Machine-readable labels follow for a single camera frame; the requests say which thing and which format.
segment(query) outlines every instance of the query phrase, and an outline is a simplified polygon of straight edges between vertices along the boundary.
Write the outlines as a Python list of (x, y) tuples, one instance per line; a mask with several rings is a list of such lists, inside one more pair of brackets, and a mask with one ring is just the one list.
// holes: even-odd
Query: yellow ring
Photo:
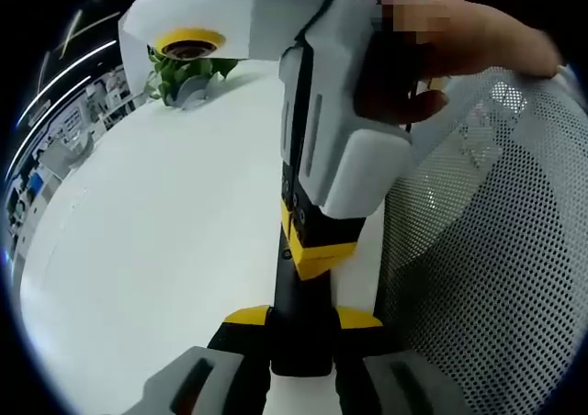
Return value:
[(216, 31), (204, 28), (178, 28), (168, 32), (155, 42), (155, 48), (160, 54), (164, 54), (164, 48), (178, 41), (206, 41), (214, 45), (216, 49), (224, 45), (226, 39)]

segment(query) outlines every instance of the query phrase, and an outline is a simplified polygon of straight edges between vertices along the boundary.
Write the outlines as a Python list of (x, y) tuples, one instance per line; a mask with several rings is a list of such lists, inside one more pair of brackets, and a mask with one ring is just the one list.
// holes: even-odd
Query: white perforated mesh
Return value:
[(476, 413), (536, 413), (588, 328), (588, 117), (550, 81), (450, 86), (386, 200), (377, 315)]

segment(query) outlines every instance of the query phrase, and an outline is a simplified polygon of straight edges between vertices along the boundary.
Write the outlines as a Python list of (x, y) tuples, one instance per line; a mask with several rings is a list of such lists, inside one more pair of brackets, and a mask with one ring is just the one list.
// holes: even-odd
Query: white tabletop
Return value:
[[(191, 111), (154, 102), (124, 118), (40, 221), (23, 320), (79, 413), (128, 409), (227, 315), (272, 303), (283, 85), (274, 63), (255, 62), (224, 85), (237, 87)], [(381, 232), (380, 211), (336, 272), (338, 303), (373, 309)], [(266, 413), (340, 413), (333, 383), (274, 377)]]

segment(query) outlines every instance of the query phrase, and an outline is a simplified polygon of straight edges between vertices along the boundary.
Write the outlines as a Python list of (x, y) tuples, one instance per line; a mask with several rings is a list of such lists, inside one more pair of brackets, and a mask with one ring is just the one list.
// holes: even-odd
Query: potted plant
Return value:
[(239, 62), (234, 59), (196, 59), (181, 61), (169, 59), (148, 47), (153, 71), (145, 84), (145, 93), (153, 99), (162, 99), (166, 106), (188, 107), (195, 100), (206, 98), (210, 79), (219, 73), (223, 79)]

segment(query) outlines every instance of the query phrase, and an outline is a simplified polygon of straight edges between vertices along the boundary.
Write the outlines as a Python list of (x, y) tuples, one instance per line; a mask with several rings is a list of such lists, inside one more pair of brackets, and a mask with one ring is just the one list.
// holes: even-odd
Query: human hand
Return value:
[(409, 99), (415, 79), (499, 66), (552, 77), (561, 58), (543, 32), (495, 8), (464, 0), (380, 0), (382, 33), (367, 50), (356, 89), (359, 116), (397, 124), (427, 119), (447, 104), (441, 91)]

